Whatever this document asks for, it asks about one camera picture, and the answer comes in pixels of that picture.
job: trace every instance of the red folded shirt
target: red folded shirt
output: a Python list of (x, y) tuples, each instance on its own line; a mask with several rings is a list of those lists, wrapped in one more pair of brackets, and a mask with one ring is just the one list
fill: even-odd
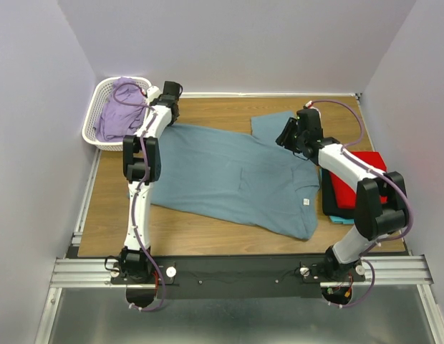
[[(369, 163), (370, 165), (386, 171), (386, 165), (381, 155), (378, 152), (351, 152), (360, 160)], [(332, 185), (335, 190), (335, 198), (337, 205), (342, 209), (354, 209), (356, 207), (356, 193), (340, 178), (333, 173), (330, 173)], [(381, 202), (386, 203), (386, 197), (381, 197)]]

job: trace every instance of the wooden tabletop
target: wooden tabletop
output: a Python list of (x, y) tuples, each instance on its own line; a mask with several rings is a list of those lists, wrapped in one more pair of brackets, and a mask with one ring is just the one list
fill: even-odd
[[(353, 97), (339, 97), (359, 112)], [(194, 98), (181, 99), (179, 123), (251, 133), (250, 119), (281, 111), (299, 110), (308, 97), (268, 98)], [(342, 143), (359, 135), (357, 121), (347, 110), (335, 104), (322, 103), (324, 134)], [(352, 147), (353, 151), (372, 150), (367, 136)], [(118, 255), (127, 231), (127, 181), (122, 174), (121, 152), (102, 152), (95, 185), (87, 212), (79, 257)], [(257, 226), (234, 224), (210, 217), (152, 206), (150, 238), (154, 255), (200, 254), (284, 254), (322, 253), (338, 242), (351, 228), (333, 224), (322, 213), (321, 192), (317, 195), (318, 227), (313, 237), (299, 240), (273, 233)], [(382, 252), (405, 250), (402, 241), (383, 243)]]

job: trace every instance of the white plastic basket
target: white plastic basket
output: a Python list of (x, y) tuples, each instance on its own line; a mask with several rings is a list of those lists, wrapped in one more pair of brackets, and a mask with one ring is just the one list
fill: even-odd
[[(82, 137), (85, 141), (87, 141), (90, 145), (95, 145), (99, 149), (103, 151), (121, 151), (122, 150), (122, 142), (100, 142), (96, 139), (96, 130), (93, 128), (93, 125), (97, 121), (97, 119), (101, 116), (102, 108), (107, 102), (108, 97), (111, 95), (115, 80), (120, 77), (110, 77), (106, 80), (101, 81), (98, 86), (95, 88), (95, 92), (93, 93), (92, 101), (90, 102), (90, 106), (88, 107), (87, 116), (85, 117), (84, 126), (82, 128)], [(133, 79), (138, 86), (142, 87), (144, 90), (147, 90), (152, 84), (149, 80), (143, 77), (129, 77)]]

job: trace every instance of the white wall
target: white wall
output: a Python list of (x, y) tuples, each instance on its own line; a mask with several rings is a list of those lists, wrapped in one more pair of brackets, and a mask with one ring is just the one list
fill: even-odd
[(53, 0), (0, 0), (0, 343), (33, 343), (93, 150), (95, 75)]
[(425, 254), (444, 314), (444, 0), (418, 0), (362, 96), (368, 130), (415, 208), (407, 243)]
[(361, 92), (415, 0), (58, 0), (98, 79)]

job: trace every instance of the purple cloth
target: purple cloth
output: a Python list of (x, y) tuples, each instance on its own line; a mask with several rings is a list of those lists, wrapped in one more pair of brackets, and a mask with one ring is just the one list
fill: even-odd
[[(114, 81), (114, 90), (126, 82), (134, 82), (129, 77), (121, 77)], [(144, 97), (139, 88), (133, 85), (122, 86), (116, 93), (116, 98), (122, 102), (133, 104), (144, 103)], [(125, 135), (132, 135), (143, 124), (145, 107), (123, 105), (109, 96), (102, 109), (101, 116), (94, 124), (96, 139), (101, 142), (120, 142)]]

